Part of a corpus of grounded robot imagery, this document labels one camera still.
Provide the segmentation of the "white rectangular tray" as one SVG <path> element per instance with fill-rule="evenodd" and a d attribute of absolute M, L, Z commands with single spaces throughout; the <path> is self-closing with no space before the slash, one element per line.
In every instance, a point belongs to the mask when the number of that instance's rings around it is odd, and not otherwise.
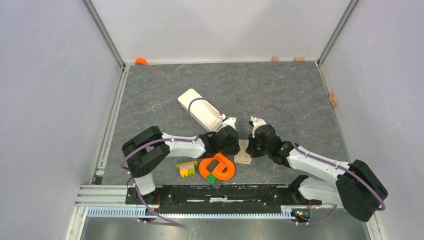
<path fill-rule="evenodd" d="M 203 98 L 193 88 L 188 89 L 177 100 L 181 106 L 188 110 L 192 100 Z M 222 115 L 216 107 L 206 100 L 196 100 L 190 107 L 191 116 L 207 131 L 217 131 L 222 126 Z"/>

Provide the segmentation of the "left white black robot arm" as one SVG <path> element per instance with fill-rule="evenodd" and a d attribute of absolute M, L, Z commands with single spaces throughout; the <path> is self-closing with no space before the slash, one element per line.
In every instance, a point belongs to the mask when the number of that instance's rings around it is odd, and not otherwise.
<path fill-rule="evenodd" d="M 218 153 L 236 155 L 240 151 L 239 134 L 230 125 L 191 137 L 169 135 L 158 126 L 151 126 L 125 142 L 121 150 L 124 155 L 121 167 L 130 172 L 137 196 L 145 204 L 151 204 L 157 198 L 152 172 L 164 159 L 203 159 Z"/>

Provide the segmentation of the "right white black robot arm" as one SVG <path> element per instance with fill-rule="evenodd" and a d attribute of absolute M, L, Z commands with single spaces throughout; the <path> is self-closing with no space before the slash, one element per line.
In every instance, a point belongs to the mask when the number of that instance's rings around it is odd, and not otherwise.
<path fill-rule="evenodd" d="M 295 204 L 319 200 L 342 206 L 352 217 L 367 222 L 376 211 L 385 210 L 389 193 L 362 160 L 352 163 L 314 155 L 289 140 L 281 140 L 267 123 L 249 121 L 246 152 L 252 158 L 267 156 L 275 164 L 304 171 L 290 183 L 289 199 Z"/>

